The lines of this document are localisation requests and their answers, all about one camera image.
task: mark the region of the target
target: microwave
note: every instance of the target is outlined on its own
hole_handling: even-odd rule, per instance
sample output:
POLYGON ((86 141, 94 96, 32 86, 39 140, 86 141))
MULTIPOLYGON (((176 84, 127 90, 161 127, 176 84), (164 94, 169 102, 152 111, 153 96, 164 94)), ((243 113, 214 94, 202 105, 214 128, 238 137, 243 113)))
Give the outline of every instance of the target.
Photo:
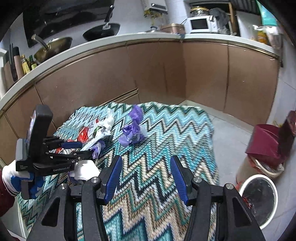
POLYGON ((213 15, 188 18, 184 24, 187 34, 218 33, 218 22, 213 15))

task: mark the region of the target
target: blue gripper pad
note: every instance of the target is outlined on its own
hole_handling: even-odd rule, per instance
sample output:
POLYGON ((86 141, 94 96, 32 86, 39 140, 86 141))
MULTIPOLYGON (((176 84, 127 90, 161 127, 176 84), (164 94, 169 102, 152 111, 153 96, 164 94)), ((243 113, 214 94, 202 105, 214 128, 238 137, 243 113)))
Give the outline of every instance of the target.
POLYGON ((119 182, 121 170, 122 170, 122 158, 121 156, 119 156, 115 164, 115 167, 113 168, 110 174, 109 180, 107 181, 107 184, 106 184, 106 195, 104 197, 105 203, 108 203, 113 198, 116 186, 119 182))
POLYGON ((170 158, 170 171, 173 175, 179 197, 187 205, 189 198, 187 196, 186 183, 173 156, 170 158))
POLYGON ((72 148, 81 148, 82 147, 82 142, 64 142, 61 144, 61 148, 64 149, 72 149, 72 148))

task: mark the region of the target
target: trash can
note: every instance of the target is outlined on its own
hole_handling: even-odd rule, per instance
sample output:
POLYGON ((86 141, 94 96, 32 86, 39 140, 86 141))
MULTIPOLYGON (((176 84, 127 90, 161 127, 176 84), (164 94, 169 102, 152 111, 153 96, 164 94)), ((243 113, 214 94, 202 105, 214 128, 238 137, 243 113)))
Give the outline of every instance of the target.
POLYGON ((253 175, 238 187, 238 192, 248 202, 260 229, 265 228, 278 205, 278 194, 272 180, 261 174, 253 175))

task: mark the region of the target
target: red sleeve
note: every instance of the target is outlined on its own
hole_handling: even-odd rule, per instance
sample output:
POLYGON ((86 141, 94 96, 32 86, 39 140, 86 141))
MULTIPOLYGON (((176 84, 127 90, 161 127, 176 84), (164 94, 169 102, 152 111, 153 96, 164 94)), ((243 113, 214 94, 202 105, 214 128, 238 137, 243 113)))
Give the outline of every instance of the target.
POLYGON ((2 171, 0 170, 0 217, 2 217, 14 204, 15 198, 11 196, 3 183, 2 171))

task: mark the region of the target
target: water heater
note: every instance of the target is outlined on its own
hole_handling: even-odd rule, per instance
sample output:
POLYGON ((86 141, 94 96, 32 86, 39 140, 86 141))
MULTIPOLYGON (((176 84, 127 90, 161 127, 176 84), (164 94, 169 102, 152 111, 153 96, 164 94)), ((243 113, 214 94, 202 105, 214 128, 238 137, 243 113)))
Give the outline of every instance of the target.
POLYGON ((141 0, 144 12, 146 11, 155 11, 160 13, 167 13, 168 8, 166 6, 165 0, 141 0))

